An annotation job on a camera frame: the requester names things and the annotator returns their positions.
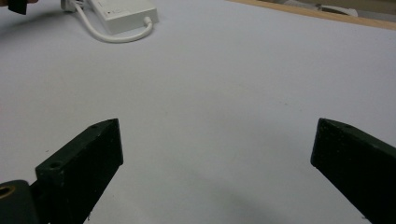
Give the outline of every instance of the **white tabletop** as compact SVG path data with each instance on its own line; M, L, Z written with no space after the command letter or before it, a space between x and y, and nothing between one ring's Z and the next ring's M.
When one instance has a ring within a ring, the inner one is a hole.
M86 127L119 118L125 163L90 223L369 223L309 159L319 118L396 146L396 32L152 2L153 34L118 45L58 1L0 8L0 182L32 183Z

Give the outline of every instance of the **white cable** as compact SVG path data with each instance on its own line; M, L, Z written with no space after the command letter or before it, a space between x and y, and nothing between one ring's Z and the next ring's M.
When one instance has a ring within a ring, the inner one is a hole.
M87 17L85 16L84 11L82 11L81 6L76 3L73 2L78 14L81 16L82 20L84 21L85 26L87 26L88 31L91 33L91 35L93 35L95 38L103 40L105 42L108 43L127 43L127 42L132 42L132 41L136 41L138 39L141 39L143 37L146 37L147 35L149 35L151 33L151 31L153 30L153 25L152 25L152 21L150 17L145 17L144 22L146 24L146 29L138 34L138 35L133 35L133 36L128 36L128 37L114 37L111 35L102 35L99 32L97 32L92 26L91 23L88 21Z

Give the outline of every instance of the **black plastic jaw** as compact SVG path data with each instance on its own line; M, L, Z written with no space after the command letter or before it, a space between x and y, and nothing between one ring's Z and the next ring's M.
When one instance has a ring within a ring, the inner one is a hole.
M35 168L37 181L0 185L3 224L82 224L123 164L117 119L92 125Z
M26 15L27 0L8 0L8 9L10 11Z
M311 163L374 224L396 223L396 148L320 119Z

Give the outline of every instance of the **wooden border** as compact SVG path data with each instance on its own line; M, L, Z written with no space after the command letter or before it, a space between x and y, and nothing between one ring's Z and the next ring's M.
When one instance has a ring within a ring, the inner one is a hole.
M306 3L317 3L335 7L355 8L363 11L395 15L395 0L299 0Z
M275 10L279 10L279 11L285 11L285 12L289 12L289 13L310 16L310 17L315 17L315 18L321 18L321 19L326 19L326 20L331 20L331 21L342 21L342 22L348 22L348 23L353 23L353 24L358 24L358 25L373 26L373 27L378 27L378 28L383 28L383 29L396 30L396 22L391 22L391 21L379 21L379 20L372 20L372 19L366 19L366 18L361 18L361 17L351 17L351 16L339 15L339 14L334 14L334 13L329 13L329 12L315 11L315 10L302 8L302 7L291 7L291 6L285 6L285 5L275 4L275 3L262 2L262 1L258 1L258 0L227 0L227 1L251 5L251 6L255 6L255 7L267 7L267 8L271 8L271 9L275 9Z

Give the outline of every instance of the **white power adapter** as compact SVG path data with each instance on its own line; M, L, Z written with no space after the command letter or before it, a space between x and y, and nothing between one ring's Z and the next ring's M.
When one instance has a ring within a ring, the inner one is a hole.
M145 26L150 17L158 22L157 8L148 0L89 0L106 30L116 35Z
M125 31L146 26L146 29L134 36L113 37L98 33L83 12L83 0L61 0L64 11L77 11L90 33L97 39L110 43L126 43L149 35L153 23L158 22L157 8L148 0L88 0L106 30L116 35Z

